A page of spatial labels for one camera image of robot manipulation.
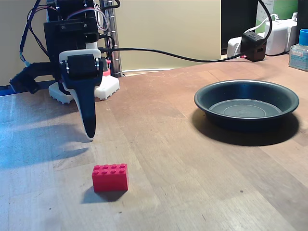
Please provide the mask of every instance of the black power adapter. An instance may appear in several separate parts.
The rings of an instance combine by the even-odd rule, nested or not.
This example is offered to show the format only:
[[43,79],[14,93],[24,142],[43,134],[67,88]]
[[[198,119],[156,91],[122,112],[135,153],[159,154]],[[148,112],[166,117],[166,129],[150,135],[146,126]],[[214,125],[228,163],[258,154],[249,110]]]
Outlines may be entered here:
[[241,42],[241,52],[246,52],[246,59],[257,62],[265,58],[266,42],[264,38],[253,31],[243,33]]

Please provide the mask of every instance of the red lego brick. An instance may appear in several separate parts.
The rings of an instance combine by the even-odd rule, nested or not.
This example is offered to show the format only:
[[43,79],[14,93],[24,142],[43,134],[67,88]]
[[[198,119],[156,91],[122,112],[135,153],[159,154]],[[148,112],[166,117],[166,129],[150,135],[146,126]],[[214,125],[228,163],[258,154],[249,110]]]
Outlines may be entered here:
[[128,190],[127,164],[94,166],[92,179],[95,192]]

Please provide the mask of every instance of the black plate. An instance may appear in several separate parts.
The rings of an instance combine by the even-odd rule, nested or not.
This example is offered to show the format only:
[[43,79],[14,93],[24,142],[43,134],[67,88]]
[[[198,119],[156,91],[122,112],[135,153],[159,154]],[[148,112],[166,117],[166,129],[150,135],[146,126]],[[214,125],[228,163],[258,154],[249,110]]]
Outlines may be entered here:
[[196,105],[217,125],[239,131],[277,128],[299,104],[290,89],[257,80],[228,80],[207,85],[194,96]]

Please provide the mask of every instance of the bottle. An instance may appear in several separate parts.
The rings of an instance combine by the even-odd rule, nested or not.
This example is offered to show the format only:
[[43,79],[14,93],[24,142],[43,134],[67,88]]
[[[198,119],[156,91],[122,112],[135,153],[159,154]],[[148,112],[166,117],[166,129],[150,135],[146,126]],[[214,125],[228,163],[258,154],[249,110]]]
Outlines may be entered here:
[[308,71],[308,29],[300,30],[299,44],[290,48],[289,66]]

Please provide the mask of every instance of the wood grain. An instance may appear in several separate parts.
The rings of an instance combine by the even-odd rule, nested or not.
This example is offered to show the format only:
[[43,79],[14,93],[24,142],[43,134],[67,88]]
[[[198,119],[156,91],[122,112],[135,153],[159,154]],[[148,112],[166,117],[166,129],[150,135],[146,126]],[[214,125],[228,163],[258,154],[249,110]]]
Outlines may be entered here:
[[[120,79],[96,102],[93,142],[75,103],[0,97],[1,231],[307,231],[307,74],[288,56]],[[285,85],[300,106],[277,132],[209,123],[193,96],[226,79]],[[94,165],[128,163],[129,190],[94,193]]]

